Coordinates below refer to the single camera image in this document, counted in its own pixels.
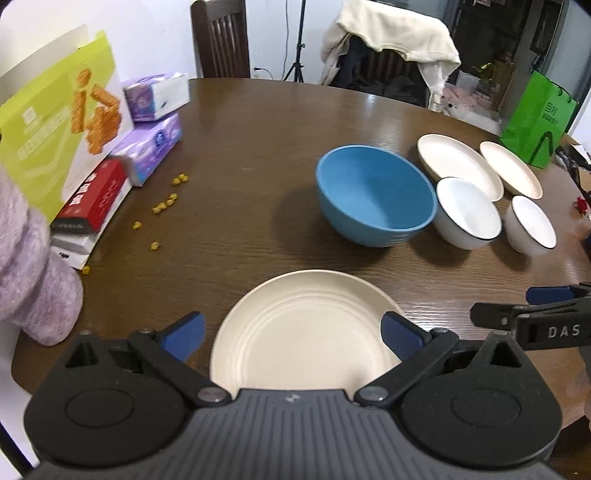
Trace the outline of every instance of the beige plate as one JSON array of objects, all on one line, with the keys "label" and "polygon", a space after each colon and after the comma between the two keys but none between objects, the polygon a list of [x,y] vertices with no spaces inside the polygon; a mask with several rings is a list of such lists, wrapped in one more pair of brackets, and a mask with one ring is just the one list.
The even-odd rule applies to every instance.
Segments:
[{"label": "beige plate", "polygon": [[482,142],[480,153],[496,170],[513,195],[524,195],[537,200],[542,198],[542,185],[530,168],[512,151],[493,142]]},{"label": "beige plate", "polygon": [[418,139],[418,153],[435,181],[457,177],[480,188],[491,202],[503,197],[503,182],[473,148],[445,135],[429,134]]},{"label": "beige plate", "polygon": [[398,365],[380,321],[398,305],[341,272],[302,270],[251,290],[228,313],[213,344],[212,380],[240,388],[355,391]]}]

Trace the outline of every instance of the red decoration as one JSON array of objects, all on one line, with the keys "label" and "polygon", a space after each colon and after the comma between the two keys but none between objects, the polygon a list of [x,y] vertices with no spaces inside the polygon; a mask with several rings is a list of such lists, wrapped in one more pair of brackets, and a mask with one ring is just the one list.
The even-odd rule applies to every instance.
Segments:
[{"label": "red decoration", "polygon": [[589,208],[589,205],[587,205],[587,201],[582,198],[579,197],[577,198],[577,201],[573,203],[574,207],[577,209],[577,212],[579,212],[581,215],[585,215],[587,213],[587,209]]}]

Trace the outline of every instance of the tissue box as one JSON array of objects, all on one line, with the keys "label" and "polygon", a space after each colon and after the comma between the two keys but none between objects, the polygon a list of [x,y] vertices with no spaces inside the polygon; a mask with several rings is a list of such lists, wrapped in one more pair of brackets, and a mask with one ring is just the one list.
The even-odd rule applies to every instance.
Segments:
[{"label": "tissue box", "polygon": [[160,122],[136,124],[111,152],[123,164],[132,185],[141,187],[181,138],[178,114]]},{"label": "tissue box", "polygon": [[117,197],[115,197],[115,200],[113,201],[113,204],[111,205],[111,208],[105,217],[105,220],[103,221],[103,225],[100,227],[98,232],[90,233],[88,235],[76,235],[75,233],[54,233],[51,237],[51,246],[58,247],[71,253],[89,255],[92,252],[92,249],[95,247],[100,236],[105,231],[106,226],[113,218],[113,215],[120,207],[121,203],[123,203],[125,197],[127,197],[127,194],[130,190],[131,182],[129,179],[125,179],[121,189],[119,190],[119,193],[117,194]]},{"label": "tissue box", "polygon": [[52,230],[97,232],[126,179],[125,170],[117,159],[103,160],[57,214],[51,223]]},{"label": "tissue box", "polygon": [[124,92],[131,118],[135,122],[153,122],[189,102],[189,76],[152,75],[124,83]]}]

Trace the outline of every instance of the green bag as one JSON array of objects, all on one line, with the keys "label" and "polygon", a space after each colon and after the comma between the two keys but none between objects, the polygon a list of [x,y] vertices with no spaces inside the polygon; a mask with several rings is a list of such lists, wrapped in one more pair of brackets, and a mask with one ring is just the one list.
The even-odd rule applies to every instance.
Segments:
[{"label": "green bag", "polygon": [[576,106],[566,90],[534,72],[501,142],[525,163],[544,168]]}]

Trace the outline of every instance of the dining table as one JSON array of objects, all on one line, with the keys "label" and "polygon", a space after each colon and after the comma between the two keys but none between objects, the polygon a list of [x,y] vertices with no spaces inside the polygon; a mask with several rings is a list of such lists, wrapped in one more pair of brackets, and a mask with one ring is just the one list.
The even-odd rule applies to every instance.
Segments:
[{"label": "dining table", "polygon": [[[163,329],[193,310],[207,322],[202,346],[187,363],[208,374],[216,332],[249,290],[277,275],[306,269],[342,271],[387,293],[406,317],[429,330],[446,327],[484,339],[469,310],[474,302],[525,303],[533,286],[591,281],[581,240],[591,222],[573,208],[579,192],[550,164],[532,167],[544,189],[536,202],[550,218],[557,246],[528,258],[501,235],[467,251],[428,226],[406,243],[368,248],[340,236],[323,217],[314,171],[341,145],[373,145],[422,168],[417,141],[453,137],[478,150],[499,138],[442,113],[346,89],[258,79],[197,79],[180,109],[183,137],[142,188],[133,189],[92,252],[82,276],[84,303],[70,337],[41,346],[20,334],[14,380],[30,393],[69,339],[81,330],[125,338]],[[171,182],[184,173],[189,180]],[[152,207],[176,192],[165,211]],[[496,202],[501,216],[511,195]],[[134,229],[135,222],[142,228]],[[151,249],[159,242],[157,250]],[[576,348],[528,352],[558,399],[563,426],[583,415],[589,396]]]}]

